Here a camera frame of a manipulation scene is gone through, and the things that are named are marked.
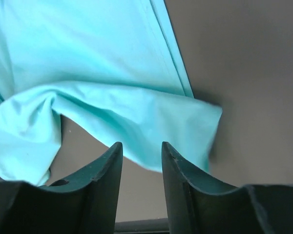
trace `turquoise fabric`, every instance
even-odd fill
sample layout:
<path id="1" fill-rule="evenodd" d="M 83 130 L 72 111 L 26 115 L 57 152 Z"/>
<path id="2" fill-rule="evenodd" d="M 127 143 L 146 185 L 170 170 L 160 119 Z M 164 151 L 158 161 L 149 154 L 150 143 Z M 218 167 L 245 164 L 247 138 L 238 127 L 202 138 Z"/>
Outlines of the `turquoise fabric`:
<path id="1" fill-rule="evenodd" d="M 60 115 L 161 171 L 161 144 L 208 170 L 221 108 L 195 100 L 163 0 L 0 0 L 0 176 L 41 185 Z"/>

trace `light blue cloth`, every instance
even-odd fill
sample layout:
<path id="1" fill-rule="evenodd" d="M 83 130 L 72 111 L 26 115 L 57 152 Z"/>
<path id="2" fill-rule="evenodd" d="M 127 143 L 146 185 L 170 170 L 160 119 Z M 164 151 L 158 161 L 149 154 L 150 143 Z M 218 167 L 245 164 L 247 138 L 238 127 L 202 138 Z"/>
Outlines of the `light blue cloth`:
<path id="1" fill-rule="evenodd" d="M 161 171 L 161 144 L 208 170 L 221 108 L 193 94 L 163 0 L 0 0 L 0 176 L 41 185 L 60 114 Z"/>

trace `folded cloth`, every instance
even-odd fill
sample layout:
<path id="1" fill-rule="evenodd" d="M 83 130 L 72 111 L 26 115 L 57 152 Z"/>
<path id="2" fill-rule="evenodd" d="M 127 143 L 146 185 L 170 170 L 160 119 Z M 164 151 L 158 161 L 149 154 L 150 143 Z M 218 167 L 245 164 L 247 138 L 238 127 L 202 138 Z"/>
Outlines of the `folded cloth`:
<path id="1" fill-rule="evenodd" d="M 221 108 L 195 100 L 163 0 L 0 0 L 0 177 L 41 185 L 60 114 L 161 171 L 161 143 L 208 170 Z"/>

